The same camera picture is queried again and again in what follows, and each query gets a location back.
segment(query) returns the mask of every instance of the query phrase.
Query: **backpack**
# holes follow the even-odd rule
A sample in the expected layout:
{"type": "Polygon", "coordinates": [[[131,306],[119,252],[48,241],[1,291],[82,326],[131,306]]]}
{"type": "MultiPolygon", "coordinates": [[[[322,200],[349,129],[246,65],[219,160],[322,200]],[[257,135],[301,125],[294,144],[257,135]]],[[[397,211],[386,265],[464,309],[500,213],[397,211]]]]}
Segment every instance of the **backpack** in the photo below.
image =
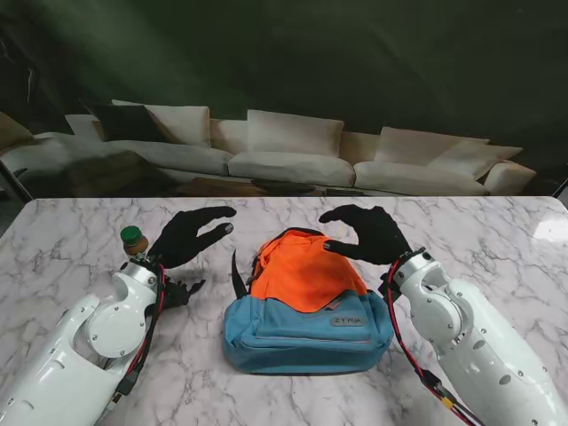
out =
{"type": "Polygon", "coordinates": [[[237,295],[225,311],[223,348],[239,370],[259,374],[368,370],[393,335],[386,303],[328,237],[289,228],[265,243],[248,289],[233,253],[237,295]]]}

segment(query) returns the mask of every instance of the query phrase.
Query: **table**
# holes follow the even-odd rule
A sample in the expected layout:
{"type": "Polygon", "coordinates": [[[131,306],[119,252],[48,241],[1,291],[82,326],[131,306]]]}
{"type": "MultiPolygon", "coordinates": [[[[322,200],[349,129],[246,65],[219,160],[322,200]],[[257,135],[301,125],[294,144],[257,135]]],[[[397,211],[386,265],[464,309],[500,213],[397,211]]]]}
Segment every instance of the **table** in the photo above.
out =
{"type": "MultiPolygon", "coordinates": [[[[246,279],[255,250],[288,226],[354,242],[347,226],[318,223],[324,211],[350,202],[384,206],[412,247],[428,247],[451,276],[479,285],[568,401],[568,212],[545,197],[33,201],[0,239],[0,392],[65,309],[87,293],[108,294],[111,273],[125,260],[122,227],[139,225],[154,241],[177,211],[227,204],[238,210],[234,232],[170,272],[188,282],[205,278],[205,287],[187,307],[163,314],[137,386],[105,425],[460,424],[419,384],[396,344],[375,368],[354,375],[245,375],[225,360],[221,326],[234,300],[233,251],[246,279]]],[[[385,268],[353,263],[376,289],[385,268]]],[[[396,310],[419,362],[441,375],[409,322],[407,301],[399,299],[396,310]]]]}

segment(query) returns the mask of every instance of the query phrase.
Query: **black glove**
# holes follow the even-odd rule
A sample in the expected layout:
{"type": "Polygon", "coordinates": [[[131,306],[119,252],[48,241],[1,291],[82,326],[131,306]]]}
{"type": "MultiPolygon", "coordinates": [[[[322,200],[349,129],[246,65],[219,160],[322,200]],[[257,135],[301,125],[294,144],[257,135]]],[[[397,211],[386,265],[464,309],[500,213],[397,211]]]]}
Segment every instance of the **black glove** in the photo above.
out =
{"type": "Polygon", "coordinates": [[[319,218],[322,224],[332,220],[341,220],[352,226],[359,237],[359,244],[326,241],[324,249],[327,251],[371,264],[392,264],[400,255],[410,251],[397,223],[382,207],[367,210],[350,204],[328,211],[319,218]]]}
{"type": "Polygon", "coordinates": [[[160,238],[148,251],[166,269],[186,264],[201,251],[233,231],[233,225],[221,224],[214,230],[197,236],[199,229],[220,217],[237,214],[230,207],[206,207],[193,211],[180,211],[162,229],[160,238]]]}

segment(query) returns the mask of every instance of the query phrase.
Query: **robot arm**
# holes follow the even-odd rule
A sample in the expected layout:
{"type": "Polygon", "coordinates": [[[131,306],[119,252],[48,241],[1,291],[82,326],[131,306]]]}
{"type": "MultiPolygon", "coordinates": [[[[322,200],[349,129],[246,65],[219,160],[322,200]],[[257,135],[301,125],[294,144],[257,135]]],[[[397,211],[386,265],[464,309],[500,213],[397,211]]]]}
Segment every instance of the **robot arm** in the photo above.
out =
{"type": "Polygon", "coordinates": [[[177,213],[147,260],[131,260],[113,275],[113,296],[101,300],[88,295],[79,300],[0,398],[0,426],[91,426],[101,414],[104,418],[136,382],[159,312],[187,304],[204,282],[187,290],[185,284],[169,281],[162,266],[185,264],[221,240],[233,230],[232,225],[197,233],[211,220],[235,214],[229,207],[177,213]],[[146,329],[148,311],[152,321],[146,329]],[[109,359],[109,366],[100,367],[85,358],[76,349],[79,341],[109,359]]]}
{"type": "Polygon", "coordinates": [[[116,296],[100,300],[88,295],[67,311],[0,401],[0,425],[94,424],[144,340],[144,312],[155,302],[156,278],[148,269],[128,263],[113,276],[116,296]],[[110,368],[79,354],[78,339],[114,359],[110,368]]]}
{"type": "Polygon", "coordinates": [[[568,424],[544,364],[476,286],[451,280],[428,253],[407,260],[394,280],[410,301],[414,327],[484,424],[568,424]]]}
{"type": "Polygon", "coordinates": [[[341,206],[319,220],[341,220],[359,237],[359,244],[327,241],[327,250],[393,264],[387,299],[392,301],[393,289],[408,298],[414,327],[431,342],[461,399],[486,426],[568,425],[563,402],[529,344],[477,287],[451,280],[428,253],[410,255],[404,235],[384,209],[341,206]]]}

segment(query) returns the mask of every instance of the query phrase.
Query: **small bottle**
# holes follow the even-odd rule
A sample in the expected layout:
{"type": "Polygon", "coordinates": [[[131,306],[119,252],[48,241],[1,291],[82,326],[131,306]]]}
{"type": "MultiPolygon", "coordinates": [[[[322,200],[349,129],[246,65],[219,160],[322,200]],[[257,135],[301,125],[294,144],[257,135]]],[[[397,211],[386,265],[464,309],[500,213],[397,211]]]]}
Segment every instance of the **small bottle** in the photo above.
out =
{"type": "Polygon", "coordinates": [[[127,226],[121,230],[121,240],[124,252],[129,258],[144,257],[148,249],[148,238],[146,238],[137,226],[127,226]]]}

